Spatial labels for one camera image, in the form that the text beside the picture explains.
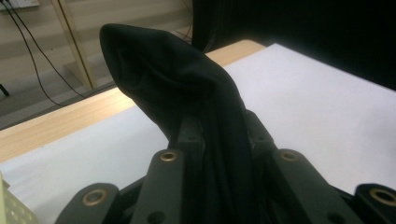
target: white table surface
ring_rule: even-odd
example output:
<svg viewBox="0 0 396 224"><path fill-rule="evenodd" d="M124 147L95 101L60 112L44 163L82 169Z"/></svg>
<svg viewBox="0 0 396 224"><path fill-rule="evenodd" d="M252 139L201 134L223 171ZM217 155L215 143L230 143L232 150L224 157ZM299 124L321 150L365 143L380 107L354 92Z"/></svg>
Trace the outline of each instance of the white table surface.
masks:
<svg viewBox="0 0 396 224"><path fill-rule="evenodd" d="M331 185L349 193L360 183L396 189L395 91L279 45L226 70L277 146L303 153ZM39 223L54 223L80 189L97 182L122 189L166 146L134 106L3 162L0 170Z"/></svg>

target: black cloth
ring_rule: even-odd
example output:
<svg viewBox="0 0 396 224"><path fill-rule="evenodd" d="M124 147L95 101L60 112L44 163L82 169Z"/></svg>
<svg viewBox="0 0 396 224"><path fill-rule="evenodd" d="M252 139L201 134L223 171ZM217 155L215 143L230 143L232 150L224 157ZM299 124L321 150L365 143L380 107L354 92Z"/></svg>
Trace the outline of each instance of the black cloth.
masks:
<svg viewBox="0 0 396 224"><path fill-rule="evenodd" d="M231 77L164 31L107 24L100 40L120 90L167 137L177 134L186 113L202 122L203 173L186 223L259 223L246 109Z"/></svg>

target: wire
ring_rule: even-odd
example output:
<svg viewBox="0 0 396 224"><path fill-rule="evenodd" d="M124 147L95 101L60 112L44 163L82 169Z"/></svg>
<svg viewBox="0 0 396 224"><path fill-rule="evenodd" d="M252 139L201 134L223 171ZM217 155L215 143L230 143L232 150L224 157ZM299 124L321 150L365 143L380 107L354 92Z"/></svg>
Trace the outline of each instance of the wire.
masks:
<svg viewBox="0 0 396 224"><path fill-rule="evenodd" d="M184 6L186 7L186 9L190 12L191 15L193 15L191 8L189 8L189 5L186 3L185 0L181 0L184 4ZM192 25L190 25L189 30L187 31L186 34L182 34L181 32L178 32L180 35L184 35L183 40L186 42L191 42L191 38L189 38L189 40L187 40L187 37L189 37L189 33L191 31Z"/></svg>
<svg viewBox="0 0 396 224"><path fill-rule="evenodd" d="M29 50L29 54L30 54L30 57L31 57L31 59L32 59L33 66L35 67L35 74L36 74L36 76L37 76L37 78L38 78L38 83L40 84L41 90L44 92L44 94L47 96L47 98L48 98L51 102L53 102L54 104L56 104L56 105L58 105L58 106L66 106L66 105L58 104L58 103L56 103L55 101L53 101L53 100L48 96L47 92L44 90L43 84L41 83L40 76L38 75L37 65L35 64L35 58L33 57L32 51L31 51L30 48L29 48L29 45L28 45L28 43L27 43L27 41L26 41L26 38L25 38L25 36L24 36L24 34L23 34L23 31L21 30L21 27L18 25L17 21L16 21L16 20L14 19L14 17L12 16L12 14L11 14L11 12L9 11L8 7L6 6L6 4L4 4L3 2L1 2L1 4L4 6L4 8L6 9L6 11L7 11L8 14L9 14L9 16L11 17L11 19L12 19L12 20L14 21L14 23L17 25L18 30L20 31L20 33L21 33L21 35L22 35L22 38L23 38L23 41L24 41L24 43L25 43L25 45L26 45L26 48Z"/></svg>
<svg viewBox="0 0 396 224"><path fill-rule="evenodd" d="M177 34L179 34L179 35L181 35L181 36L183 36L183 40L184 41L186 41L186 42L191 42L191 39L190 38L188 38L189 37L189 33L190 33L190 30L191 30L191 26L189 26L189 30L187 31L187 33L186 34L183 34L182 32L180 32L180 31L175 31Z"/></svg>
<svg viewBox="0 0 396 224"><path fill-rule="evenodd" d="M15 10L15 8L9 3L9 0L6 0L8 2L8 4L11 7L11 10L14 12L14 14L18 17L18 19L20 20L20 22L22 23L22 25L24 26L24 28L26 29L26 31L29 33L30 37L32 37L33 41L35 42L35 45L37 46L38 50L41 52L41 54L47 59L47 61L49 62L49 64L51 65L51 67L53 68L53 70L56 72L56 74L64 81L64 83L70 88L70 90L72 90L75 94L79 95L80 97L82 97L83 99L86 99L87 97L81 95L80 93L78 93L77 91L74 90L74 88L64 79L64 77L61 76L61 74L58 72L58 70L55 68L55 66L53 65L53 63L50 61L50 59L48 58L48 56L44 53L44 51L40 48L40 46L37 44L37 42L35 41L34 36L32 35L32 33L30 32L29 28L27 28L26 24L23 22L23 20L21 19L20 15L17 13L17 11Z"/></svg>

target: dark background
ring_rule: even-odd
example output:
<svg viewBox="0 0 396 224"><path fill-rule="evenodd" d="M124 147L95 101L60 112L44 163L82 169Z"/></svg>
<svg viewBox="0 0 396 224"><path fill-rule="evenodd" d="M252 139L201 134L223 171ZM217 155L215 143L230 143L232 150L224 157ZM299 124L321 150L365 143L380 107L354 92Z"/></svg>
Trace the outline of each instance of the dark background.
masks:
<svg viewBox="0 0 396 224"><path fill-rule="evenodd" d="M193 0L192 45L273 43L396 90L396 16L384 0Z"/></svg>

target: wooden table edge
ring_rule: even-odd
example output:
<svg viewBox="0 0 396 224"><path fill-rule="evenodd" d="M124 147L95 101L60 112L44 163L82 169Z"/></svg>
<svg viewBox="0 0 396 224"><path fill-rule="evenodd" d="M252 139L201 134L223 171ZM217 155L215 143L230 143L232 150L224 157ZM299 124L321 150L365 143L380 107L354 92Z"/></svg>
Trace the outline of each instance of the wooden table edge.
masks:
<svg viewBox="0 0 396 224"><path fill-rule="evenodd" d="M225 66L261 49L263 45L242 40L206 55ZM0 162L43 147L132 106L134 102L115 88L0 131Z"/></svg>

